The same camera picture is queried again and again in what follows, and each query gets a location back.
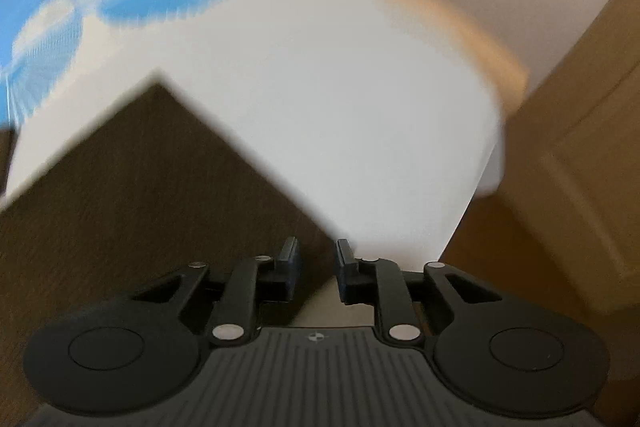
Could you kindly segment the brown corduroy pants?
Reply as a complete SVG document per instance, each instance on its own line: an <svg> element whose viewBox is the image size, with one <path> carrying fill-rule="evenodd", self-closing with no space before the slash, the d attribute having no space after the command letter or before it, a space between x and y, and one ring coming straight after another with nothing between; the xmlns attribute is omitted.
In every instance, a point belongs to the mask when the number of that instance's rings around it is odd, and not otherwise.
<svg viewBox="0 0 640 427"><path fill-rule="evenodd" d="M159 84L72 147L1 213L1 421L38 404L25 343L63 313L132 291L192 261L226 277L288 237L302 274L290 323L334 273L333 242L311 217Z"/></svg>

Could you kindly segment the wooden cabinet door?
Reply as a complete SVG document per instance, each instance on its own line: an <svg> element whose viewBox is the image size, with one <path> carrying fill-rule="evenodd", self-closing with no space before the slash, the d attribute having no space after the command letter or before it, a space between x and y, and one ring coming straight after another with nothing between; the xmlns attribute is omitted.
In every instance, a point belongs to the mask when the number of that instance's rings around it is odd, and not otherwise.
<svg viewBox="0 0 640 427"><path fill-rule="evenodd" d="M608 0L510 119L500 192L591 310L638 303L639 0Z"/></svg>

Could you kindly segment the blue white patterned bedsheet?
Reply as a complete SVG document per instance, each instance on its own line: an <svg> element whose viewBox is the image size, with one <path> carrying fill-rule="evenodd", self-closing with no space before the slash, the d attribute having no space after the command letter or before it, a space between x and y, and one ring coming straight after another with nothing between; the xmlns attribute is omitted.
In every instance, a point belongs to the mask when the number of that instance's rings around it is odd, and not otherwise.
<svg viewBox="0 0 640 427"><path fill-rule="evenodd" d="M153 78L366 259L436 261L502 126L450 35L393 0L1 0L20 193Z"/></svg>

